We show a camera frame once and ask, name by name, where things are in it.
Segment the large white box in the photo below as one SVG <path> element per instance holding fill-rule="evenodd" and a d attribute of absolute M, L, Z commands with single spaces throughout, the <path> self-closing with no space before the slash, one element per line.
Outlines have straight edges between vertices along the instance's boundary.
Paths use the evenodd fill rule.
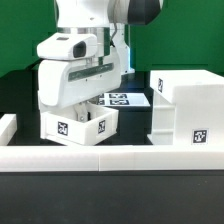
<path fill-rule="evenodd" d="M 55 112 L 41 113 L 41 138 L 64 145 L 95 145 L 114 135 L 118 110 L 87 103 L 91 120 L 77 121 L 73 106 Z"/>
<path fill-rule="evenodd" d="M 224 78 L 205 70 L 152 71 L 150 140 L 155 145 L 224 145 Z"/>

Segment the white block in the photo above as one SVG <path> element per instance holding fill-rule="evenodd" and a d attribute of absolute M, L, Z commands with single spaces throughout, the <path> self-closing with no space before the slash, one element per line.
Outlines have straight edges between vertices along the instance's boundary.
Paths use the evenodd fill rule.
<path fill-rule="evenodd" d="M 66 145 L 95 145 L 114 135 L 117 129 L 118 111 L 87 104 L 91 120 L 82 123 L 76 120 L 74 108 L 41 114 L 41 138 Z"/>
<path fill-rule="evenodd" d="M 5 114 L 0 120 L 0 146 L 8 145 L 16 130 L 16 115 Z"/>
<path fill-rule="evenodd" d="M 205 70 L 152 71 L 155 145 L 223 145 L 224 78 Z"/>
<path fill-rule="evenodd" d="M 0 172 L 98 171 L 99 156 L 79 147 L 2 147 Z"/>

